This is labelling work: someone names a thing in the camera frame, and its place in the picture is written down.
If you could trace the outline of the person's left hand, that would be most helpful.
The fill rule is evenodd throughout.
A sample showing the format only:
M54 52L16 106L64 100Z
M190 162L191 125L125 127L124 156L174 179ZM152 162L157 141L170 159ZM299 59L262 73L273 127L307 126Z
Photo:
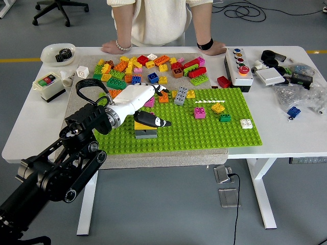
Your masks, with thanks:
M215 56L226 53L227 48L225 47L225 43L214 41L212 47L208 50L202 51L205 55Z

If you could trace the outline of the person's right hand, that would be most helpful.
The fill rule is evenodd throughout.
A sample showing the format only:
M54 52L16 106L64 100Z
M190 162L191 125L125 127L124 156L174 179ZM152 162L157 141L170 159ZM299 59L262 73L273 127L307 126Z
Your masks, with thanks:
M109 53L109 54L113 54L113 55L119 55L119 54L123 54L124 52L122 50L120 50L117 45L115 40L112 40L110 42L104 43L101 47L101 51L105 52L105 53Z

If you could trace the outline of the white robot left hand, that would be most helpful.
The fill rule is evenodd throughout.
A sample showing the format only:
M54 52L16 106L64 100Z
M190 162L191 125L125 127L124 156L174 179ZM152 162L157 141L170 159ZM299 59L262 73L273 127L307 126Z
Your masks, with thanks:
M127 86L113 99L111 105L106 106L106 113L112 127L119 127L128 115L133 115L136 122L150 127L171 126L170 121L140 110L155 94L162 95L162 91L169 92L164 86L158 84Z

